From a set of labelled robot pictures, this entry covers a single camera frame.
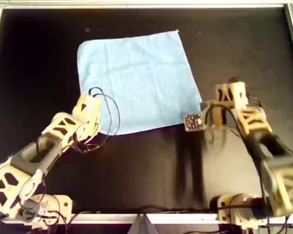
metal frame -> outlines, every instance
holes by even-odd
[[[4,9],[77,8],[284,8],[293,40],[293,0],[0,0],[0,19]],[[136,214],[81,214],[74,224],[132,224]],[[147,214],[153,224],[220,224],[217,214]],[[5,219],[6,223],[22,223]],[[284,217],[271,218],[283,224]],[[293,215],[288,220],[293,224]]]

circuit board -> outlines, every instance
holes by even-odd
[[[184,124],[186,132],[201,131],[205,126],[200,114],[185,115]]]

black tabletop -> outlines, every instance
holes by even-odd
[[[204,100],[231,77],[262,100],[273,130],[293,149],[293,50],[281,9],[4,10],[0,23],[0,162],[35,138],[79,97],[76,52],[85,40],[179,29]],[[145,205],[206,207],[221,194],[258,193],[241,140],[201,147],[182,125],[116,136],[87,155],[65,153],[47,193],[76,209]]]

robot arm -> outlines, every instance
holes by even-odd
[[[0,164],[0,213],[17,218],[33,228],[46,228],[55,222],[69,221],[72,201],[65,195],[33,195],[44,182],[56,160],[74,142],[85,140],[98,133],[98,109],[101,100],[81,94],[72,114],[57,113],[42,135],[22,150],[12,154]],[[44,216],[58,216],[49,211],[61,210],[62,218],[43,220],[26,217],[23,210]]]
[[[185,116],[186,131],[204,130],[207,120],[216,128],[226,127],[226,112],[237,124],[239,135],[258,171],[263,197],[253,195],[225,195],[218,199],[220,221],[256,228],[267,217],[288,216],[293,213],[293,152],[272,133],[264,109],[249,105],[246,85],[233,82],[216,86],[216,100],[207,103],[201,115]],[[265,146],[270,154],[263,151]],[[228,206],[251,206],[222,209]]]

blue towel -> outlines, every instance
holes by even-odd
[[[117,102],[118,135],[180,124],[185,114],[200,112],[202,100],[178,31],[85,41],[78,48],[77,64],[81,93],[96,86]],[[112,135],[118,115],[115,104],[108,103]],[[100,132],[107,134],[110,118],[104,100],[100,112]]]

